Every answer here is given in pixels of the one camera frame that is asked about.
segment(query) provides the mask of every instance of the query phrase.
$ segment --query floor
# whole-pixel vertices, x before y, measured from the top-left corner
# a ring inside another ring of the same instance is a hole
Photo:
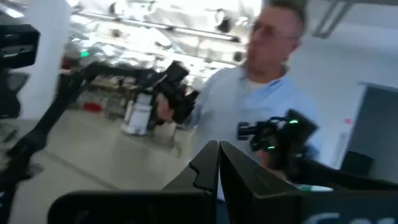
[[[18,125],[20,133],[33,126],[29,121]],[[11,223],[45,223],[52,202],[74,190],[161,189],[190,155],[190,133],[177,133],[179,149],[172,149],[167,138],[126,136],[118,121],[67,111],[45,150],[34,157],[44,171],[21,184]]]

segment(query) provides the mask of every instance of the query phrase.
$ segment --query light blue shirt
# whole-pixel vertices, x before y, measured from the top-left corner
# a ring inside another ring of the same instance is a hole
[[[289,74],[252,90],[243,67],[222,69],[205,83],[192,111],[192,120],[187,125],[188,128],[196,126],[194,155],[211,140],[228,141],[260,163],[260,158],[250,149],[249,141],[237,140],[238,123],[254,125],[272,116],[285,116],[289,109],[295,109],[318,123],[315,103],[294,87]],[[321,143],[319,131],[308,140],[314,159],[319,155],[315,149],[321,149]],[[220,180],[218,184],[218,198],[224,200]]]

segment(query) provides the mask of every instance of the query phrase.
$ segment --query glasses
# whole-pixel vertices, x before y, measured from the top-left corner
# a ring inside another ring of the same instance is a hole
[[[274,27],[271,26],[260,26],[255,23],[253,25],[253,30],[251,35],[254,35],[256,32],[259,32],[259,35],[262,37],[261,39],[298,39],[297,36],[287,36],[281,34]]]

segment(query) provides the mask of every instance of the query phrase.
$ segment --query man's hand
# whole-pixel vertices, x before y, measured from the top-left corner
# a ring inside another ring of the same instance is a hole
[[[166,122],[172,122],[173,119],[173,114],[174,110],[170,108],[169,101],[164,97],[162,94],[157,95],[157,117],[166,121]]]
[[[283,171],[273,170],[273,169],[268,168],[268,164],[269,164],[269,160],[270,160],[268,152],[260,150],[257,153],[257,156],[261,158],[261,166],[263,168],[265,168],[269,172],[273,173],[275,176],[279,177],[280,179],[287,180],[286,175],[284,174]]]

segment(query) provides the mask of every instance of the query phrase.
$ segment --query gray floor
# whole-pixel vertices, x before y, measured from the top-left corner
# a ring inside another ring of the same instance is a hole
[[[74,190],[160,189],[185,167],[190,133],[177,133],[178,150],[167,138],[125,136],[119,127],[100,114],[66,112],[34,157],[45,170],[21,185],[11,223],[45,223],[51,203]]]

